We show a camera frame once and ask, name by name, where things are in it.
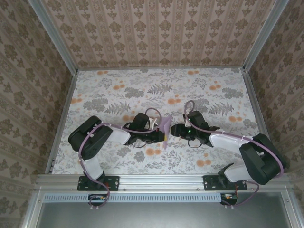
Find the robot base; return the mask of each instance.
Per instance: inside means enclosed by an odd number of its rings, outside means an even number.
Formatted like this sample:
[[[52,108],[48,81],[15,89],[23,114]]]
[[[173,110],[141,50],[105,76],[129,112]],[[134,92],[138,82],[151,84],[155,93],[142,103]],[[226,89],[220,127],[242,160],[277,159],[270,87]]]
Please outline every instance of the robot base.
[[[226,182],[224,185],[221,183],[218,175],[205,175],[203,176],[205,191],[216,190],[247,190],[245,181],[238,181],[235,183]]]
[[[110,191],[118,191],[119,187],[119,176],[104,176],[103,184],[105,184]],[[78,180],[78,191],[106,191],[106,189],[92,182],[87,176],[80,176]]]

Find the pink cable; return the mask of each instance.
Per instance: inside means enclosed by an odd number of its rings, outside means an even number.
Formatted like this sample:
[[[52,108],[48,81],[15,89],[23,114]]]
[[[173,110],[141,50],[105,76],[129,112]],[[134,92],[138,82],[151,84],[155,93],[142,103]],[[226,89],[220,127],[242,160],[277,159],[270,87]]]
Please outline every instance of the pink cable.
[[[247,137],[244,137],[244,136],[239,136],[239,135],[236,135],[236,134],[232,134],[232,133],[227,133],[227,132],[220,132],[220,131],[207,131],[207,130],[203,130],[203,129],[200,129],[198,127],[196,127],[193,123],[191,123],[189,121],[189,118],[187,116],[187,107],[189,105],[189,103],[193,103],[193,108],[191,109],[190,112],[192,112],[194,110],[194,107],[195,107],[195,103],[194,101],[190,100],[188,101],[186,104],[185,104],[185,109],[184,109],[184,112],[185,112],[185,118],[186,118],[186,121],[193,127],[195,128],[196,130],[199,130],[201,132],[206,132],[206,133],[211,133],[211,134],[225,134],[225,135],[228,135],[228,136],[231,136],[231,137],[234,137],[234,138],[238,138],[238,139],[242,139],[242,140],[246,140],[246,141],[249,141],[249,142],[252,142],[254,143],[255,145],[261,147],[262,149],[264,149],[265,151],[267,151],[271,156],[273,156],[273,158],[276,160],[276,162],[278,163],[279,167],[280,167],[280,173],[275,176],[274,178],[279,178],[283,175],[284,173],[284,168],[283,168],[283,165],[281,163],[281,161],[278,159],[278,157],[270,150],[268,149],[267,147],[265,147],[264,145],[250,139],[250,138],[247,138]]]
[[[161,118],[162,115],[161,115],[161,113],[160,113],[157,109],[155,109],[155,108],[148,108],[148,109],[146,110],[145,113],[147,114],[147,112],[148,112],[149,110],[151,110],[151,109],[157,111],[157,113],[158,113],[158,115],[159,115],[159,118],[160,118],[160,123],[161,123],[161,121],[162,121],[162,118]],[[103,184],[102,182],[99,182],[99,181],[95,180],[94,178],[92,178],[92,177],[90,176],[90,174],[86,171],[86,168],[85,168],[85,166],[84,166],[84,164],[83,164],[83,161],[84,161],[84,160],[82,159],[81,152],[82,152],[82,149],[83,149],[83,147],[84,147],[86,141],[90,138],[90,136],[91,136],[98,128],[100,128],[100,127],[102,127],[102,126],[112,126],[112,127],[115,127],[115,128],[118,128],[118,129],[122,129],[122,130],[127,131],[127,132],[139,133],[139,134],[151,133],[151,132],[154,132],[154,131],[158,128],[158,126],[156,126],[156,127],[154,127],[152,130],[150,130],[150,131],[140,132],[140,131],[129,130],[129,129],[123,128],[123,127],[121,127],[121,126],[114,125],[114,124],[110,124],[110,123],[100,123],[100,124],[97,125],[95,128],[93,128],[93,129],[90,131],[90,133],[85,137],[85,139],[84,139],[83,142],[81,143],[81,145],[80,145],[80,147],[79,147],[79,151],[78,151],[78,158],[79,158],[79,160],[80,160],[80,165],[81,165],[81,167],[83,168],[83,170],[85,171],[85,174],[87,175],[87,177],[88,177],[91,181],[93,181],[93,182],[95,182],[95,183],[97,183],[97,184],[100,184],[100,185],[103,186],[103,187],[106,189],[106,191],[107,191],[107,197],[106,197],[105,201],[104,201],[100,206],[93,206],[93,205],[92,205],[92,199],[93,199],[94,197],[92,197],[92,198],[90,199],[89,205],[91,206],[91,208],[96,208],[96,209],[98,209],[98,208],[100,208],[100,207],[103,207],[103,206],[107,203],[107,201],[109,200],[109,197],[110,197],[110,190],[109,190],[109,188],[108,188],[105,184]]]

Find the patterned wall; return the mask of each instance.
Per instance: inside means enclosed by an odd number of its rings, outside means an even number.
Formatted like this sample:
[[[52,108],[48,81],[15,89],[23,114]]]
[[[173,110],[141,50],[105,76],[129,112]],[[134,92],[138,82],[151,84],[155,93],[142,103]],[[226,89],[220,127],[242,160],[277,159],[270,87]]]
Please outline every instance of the patterned wall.
[[[274,0],[43,0],[79,68],[242,65]]]
[[[250,69],[270,136],[304,208],[304,1],[290,0]]]
[[[0,227],[18,227],[44,173],[71,74],[26,0],[0,1]]]

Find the aluminum frame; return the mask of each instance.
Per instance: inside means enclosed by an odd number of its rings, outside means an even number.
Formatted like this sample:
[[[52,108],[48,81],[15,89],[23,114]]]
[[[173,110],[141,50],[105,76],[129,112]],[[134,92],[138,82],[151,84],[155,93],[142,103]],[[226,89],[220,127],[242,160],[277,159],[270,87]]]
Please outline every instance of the aluminum frame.
[[[210,174],[147,174],[120,176],[120,186],[116,194],[137,193],[231,193],[234,191],[205,191],[203,176]],[[105,191],[77,191],[80,174],[39,175],[34,194],[29,204],[23,228],[35,228],[41,212],[43,199],[47,193],[106,193]],[[248,190],[254,192],[256,186],[247,184]],[[292,186],[285,174],[279,179],[272,179],[267,185],[260,186],[259,192],[280,192],[285,203],[292,228],[303,227],[303,217],[292,192]]]
[[[252,67],[288,2],[289,0],[275,1],[274,6],[270,10],[268,17],[255,40],[255,43],[253,44],[247,58],[245,59],[245,62],[243,64],[245,70],[249,71]]]
[[[75,75],[72,78],[71,85],[70,85],[70,88],[69,88],[67,96],[66,96],[66,102],[65,102],[65,105],[63,106],[63,110],[62,110],[62,114],[61,114],[61,117],[60,117],[58,129],[56,131],[56,135],[55,135],[55,138],[54,138],[54,141],[53,141],[52,149],[51,149],[51,152],[50,152],[50,155],[49,155],[49,158],[48,158],[48,163],[47,163],[47,167],[46,167],[46,170],[45,170],[45,174],[49,174],[49,173],[52,172],[52,167],[54,165],[55,158],[57,156],[58,149],[59,149],[59,146],[60,146],[62,132],[63,132],[65,124],[66,124],[68,110],[70,108],[73,93],[74,93],[74,90],[75,90],[75,87],[76,87],[77,78],[78,78],[78,75]]]
[[[269,134],[268,134],[267,127],[266,127],[266,124],[265,124],[265,121],[264,121],[264,118],[263,118],[263,115],[262,115],[260,105],[258,104],[257,95],[256,95],[255,90],[253,88],[253,85],[252,85],[252,82],[251,82],[248,71],[243,70],[242,71],[242,76],[243,76],[245,86],[246,86],[246,89],[247,89],[247,92],[248,92],[249,100],[251,102],[252,110],[253,110],[253,113],[254,113],[255,118],[256,118],[257,127],[258,127],[260,133],[262,133],[262,134],[266,135],[268,138],[270,138]]]
[[[77,74],[77,63],[70,55],[68,46],[62,40],[59,31],[55,28],[52,19],[48,15],[48,11],[44,8],[41,0],[29,0],[29,3],[31,4],[32,8],[37,14],[44,29],[47,31],[49,37],[53,41],[56,49],[60,53],[63,61],[65,62],[67,68],[71,72],[72,76],[75,76]]]

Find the floral table surface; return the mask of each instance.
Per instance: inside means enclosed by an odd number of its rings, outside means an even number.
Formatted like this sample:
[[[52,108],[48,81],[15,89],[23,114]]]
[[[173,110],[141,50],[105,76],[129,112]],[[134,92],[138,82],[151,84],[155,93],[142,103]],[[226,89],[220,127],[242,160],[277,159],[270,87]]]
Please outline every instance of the floral table surface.
[[[81,174],[82,168],[67,139],[90,116],[124,125],[139,112],[157,108],[172,115],[171,126],[182,123],[184,105],[194,100],[209,126],[226,132],[256,135],[257,123],[240,69],[149,69],[80,71],[58,149],[53,174]],[[149,111],[149,116],[157,113]],[[191,146],[198,146],[195,141]],[[143,148],[106,142],[98,159],[107,174],[217,173],[240,160],[239,154],[169,136]]]

